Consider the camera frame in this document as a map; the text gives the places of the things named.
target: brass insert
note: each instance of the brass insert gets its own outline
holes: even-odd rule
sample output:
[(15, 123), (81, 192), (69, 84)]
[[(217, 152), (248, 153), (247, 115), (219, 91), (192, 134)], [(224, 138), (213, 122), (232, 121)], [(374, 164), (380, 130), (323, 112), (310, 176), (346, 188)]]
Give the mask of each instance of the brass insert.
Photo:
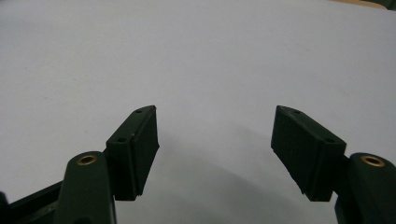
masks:
[(96, 162), (98, 158), (95, 155), (87, 155), (78, 159), (78, 165), (89, 165)]
[(369, 165), (375, 167), (384, 167), (385, 163), (377, 157), (374, 156), (362, 156), (361, 159)]

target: black plastic part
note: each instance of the black plastic part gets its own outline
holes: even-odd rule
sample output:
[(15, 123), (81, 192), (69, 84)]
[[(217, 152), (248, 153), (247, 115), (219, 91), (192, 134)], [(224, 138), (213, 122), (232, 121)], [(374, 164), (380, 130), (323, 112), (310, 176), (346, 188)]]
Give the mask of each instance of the black plastic part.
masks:
[(0, 192), (0, 223), (8, 223), (9, 217), (7, 214), (9, 213), (10, 208), (6, 198), (6, 194)]
[(356, 153), (349, 158), (347, 175), (363, 223), (395, 224), (395, 166), (378, 156)]
[(338, 197), (334, 210), (338, 224), (362, 223), (361, 210), (355, 201), (346, 201), (343, 197)]
[(347, 147), (342, 139), (305, 113), (279, 105), (271, 147), (310, 201), (330, 200), (335, 167)]
[(7, 222), (1, 223), (52, 223), (61, 185), (56, 183), (10, 204)]
[(389, 10), (396, 10), (396, 0), (365, 0), (365, 1), (377, 3)]
[(67, 164), (54, 223), (115, 224), (105, 155), (82, 153)]
[(156, 107), (134, 111), (106, 142), (117, 201), (133, 201), (143, 194), (151, 164), (159, 148)]

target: screw hole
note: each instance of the screw hole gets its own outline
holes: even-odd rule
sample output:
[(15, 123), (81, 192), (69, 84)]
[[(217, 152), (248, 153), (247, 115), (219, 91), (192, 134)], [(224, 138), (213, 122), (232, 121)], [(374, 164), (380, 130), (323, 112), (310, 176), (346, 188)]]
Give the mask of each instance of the screw hole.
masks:
[(125, 142), (126, 141), (126, 138), (119, 138), (119, 139), (117, 139), (117, 142)]
[(326, 138), (325, 141), (328, 142), (328, 143), (334, 143), (334, 142), (335, 142), (335, 141), (334, 141), (333, 139), (331, 139), (331, 138)]
[(373, 156), (362, 156), (361, 159), (372, 166), (376, 166), (376, 167), (384, 167), (385, 163), (383, 161), (381, 161), (379, 158), (377, 157), (373, 157)]
[(89, 164), (92, 164), (92, 163), (94, 163), (96, 161), (97, 161), (97, 157), (96, 156), (88, 155), (88, 156), (84, 156), (84, 157), (80, 158), (77, 161), (77, 164), (78, 165), (89, 165)]
[(88, 217), (81, 217), (73, 222), (73, 224), (91, 224), (92, 221)]

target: white table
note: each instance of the white table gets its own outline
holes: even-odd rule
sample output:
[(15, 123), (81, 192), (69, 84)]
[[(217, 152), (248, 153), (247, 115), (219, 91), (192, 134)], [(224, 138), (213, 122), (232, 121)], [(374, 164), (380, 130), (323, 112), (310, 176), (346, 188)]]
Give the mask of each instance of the white table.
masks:
[(158, 107), (126, 223), (336, 223), (270, 148), (276, 105), (396, 162), (396, 13), (331, 1), (0, 1), (0, 190), (10, 202)]

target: white surface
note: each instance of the white surface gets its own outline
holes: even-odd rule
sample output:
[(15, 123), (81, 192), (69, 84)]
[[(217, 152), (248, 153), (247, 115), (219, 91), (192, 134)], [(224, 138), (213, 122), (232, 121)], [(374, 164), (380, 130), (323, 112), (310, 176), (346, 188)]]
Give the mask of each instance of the white surface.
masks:
[(0, 190), (11, 202), (158, 107), (126, 223), (336, 223), (270, 148), (276, 105), (396, 162), (396, 14), (330, 1), (0, 1)]

